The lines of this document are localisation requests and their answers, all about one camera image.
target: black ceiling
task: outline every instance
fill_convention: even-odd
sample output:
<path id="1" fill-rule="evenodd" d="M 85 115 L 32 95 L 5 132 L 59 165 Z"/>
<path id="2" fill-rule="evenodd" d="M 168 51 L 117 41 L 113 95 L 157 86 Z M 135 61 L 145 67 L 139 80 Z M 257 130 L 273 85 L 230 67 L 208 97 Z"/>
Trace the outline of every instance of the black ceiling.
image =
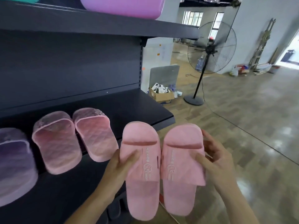
<path id="1" fill-rule="evenodd" d="M 232 2 L 233 0 L 220 0 L 220 2 Z M 226 7 L 229 4 L 226 3 L 210 3 L 204 0 L 185 0 L 180 3 L 180 7 Z"/>

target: display rack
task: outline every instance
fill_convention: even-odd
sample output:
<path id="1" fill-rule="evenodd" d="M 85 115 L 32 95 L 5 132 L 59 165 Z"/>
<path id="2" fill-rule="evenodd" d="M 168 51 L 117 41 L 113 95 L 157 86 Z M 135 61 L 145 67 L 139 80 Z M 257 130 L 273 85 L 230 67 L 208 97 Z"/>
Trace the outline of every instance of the display rack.
<path id="1" fill-rule="evenodd" d="M 6 0 L 0 0 L 0 19 L 0 128 L 26 133 L 39 170 L 30 192 L 0 207 L 1 223 L 63 223 L 95 189 L 107 162 L 92 161 L 80 142 L 83 158 L 75 168 L 47 173 L 31 140 L 33 124 L 53 111 L 72 116 L 93 107 L 109 117 L 120 142 L 131 121 L 156 130 L 175 123 L 171 112 L 140 90 L 143 47 L 151 37 L 197 39 L 198 28 Z M 130 219 L 122 208 L 108 222 Z"/>

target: fan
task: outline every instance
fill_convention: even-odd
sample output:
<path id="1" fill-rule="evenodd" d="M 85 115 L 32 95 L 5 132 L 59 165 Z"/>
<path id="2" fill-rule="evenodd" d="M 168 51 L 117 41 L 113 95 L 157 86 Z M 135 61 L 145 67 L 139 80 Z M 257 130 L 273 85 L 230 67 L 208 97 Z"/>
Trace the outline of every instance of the fan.
<path id="1" fill-rule="evenodd" d="M 202 36 L 197 41 L 190 41 L 188 45 L 188 60 L 191 66 L 201 72 L 198 85 L 194 95 L 184 97 L 185 102 L 191 105 L 203 105 L 204 101 L 200 97 L 196 97 L 203 74 L 213 74 L 222 70 L 233 58 L 237 38 L 234 30 L 227 23 L 221 22 L 218 30 L 211 30 L 217 26 L 217 21 L 209 22 L 199 28 Z"/>

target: doorway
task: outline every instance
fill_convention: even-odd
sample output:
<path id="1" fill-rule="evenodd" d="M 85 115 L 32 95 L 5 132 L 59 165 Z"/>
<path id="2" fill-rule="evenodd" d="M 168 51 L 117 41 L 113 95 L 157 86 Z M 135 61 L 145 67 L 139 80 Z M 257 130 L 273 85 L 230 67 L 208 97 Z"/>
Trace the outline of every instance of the doorway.
<path id="1" fill-rule="evenodd" d="M 299 70 L 299 30 L 275 64 Z"/>

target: pink plastic bin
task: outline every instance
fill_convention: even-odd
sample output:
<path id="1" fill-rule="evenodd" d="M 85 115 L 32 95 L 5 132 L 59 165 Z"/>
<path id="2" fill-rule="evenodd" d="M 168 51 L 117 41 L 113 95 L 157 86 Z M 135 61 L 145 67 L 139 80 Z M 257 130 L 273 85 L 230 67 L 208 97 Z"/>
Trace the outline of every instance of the pink plastic bin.
<path id="1" fill-rule="evenodd" d="M 81 2 L 90 11 L 155 20 L 161 15 L 165 0 L 81 0 Z"/>

